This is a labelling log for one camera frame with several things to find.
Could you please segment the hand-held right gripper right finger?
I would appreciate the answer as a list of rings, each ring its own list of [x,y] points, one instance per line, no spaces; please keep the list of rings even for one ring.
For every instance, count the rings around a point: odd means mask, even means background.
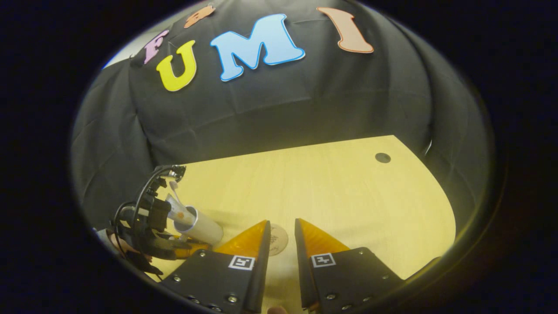
[[[349,248],[305,219],[295,220],[302,308],[351,313],[404,284],[368,248]]]

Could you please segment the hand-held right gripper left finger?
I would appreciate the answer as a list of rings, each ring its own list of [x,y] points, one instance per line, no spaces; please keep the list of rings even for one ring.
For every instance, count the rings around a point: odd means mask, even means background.
[[[213,251],[196,250],[161,286],[207,311],[260,314],[270,242],[265,219]]]

